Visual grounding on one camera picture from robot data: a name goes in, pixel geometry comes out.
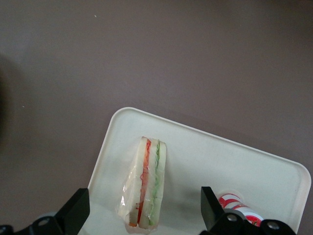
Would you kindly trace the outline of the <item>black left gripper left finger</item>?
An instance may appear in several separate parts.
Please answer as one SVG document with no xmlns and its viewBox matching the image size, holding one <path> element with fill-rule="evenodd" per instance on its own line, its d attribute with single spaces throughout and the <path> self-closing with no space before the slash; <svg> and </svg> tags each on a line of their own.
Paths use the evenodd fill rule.
<svg viewBox="0 0 313 235">
<path fill-rule="evenodd" d="M 1 225 L 2 235 L 77 235 L 90 214 L 89 190 L 78 189 L 53 216 L 43 216 L 28 227 L 14 231 L 10 225 Z"/>
</svg>

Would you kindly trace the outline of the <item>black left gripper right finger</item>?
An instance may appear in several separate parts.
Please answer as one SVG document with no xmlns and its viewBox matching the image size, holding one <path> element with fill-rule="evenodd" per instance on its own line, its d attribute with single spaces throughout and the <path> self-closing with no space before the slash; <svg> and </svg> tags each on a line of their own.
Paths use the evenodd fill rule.
<svg viewBox="0 0 313 235">
<path fill-rule="evenodd" d="M 239 206 L 224 208 L 239 198 L 235 195 L 218 200 L 211 187 L 201 188 L 201 215 L 206 230 L 202 235 L 293 235 L 293 229 L 282 221 L 261 219 L 255 213 L 242 213 Z"/>
</svg>

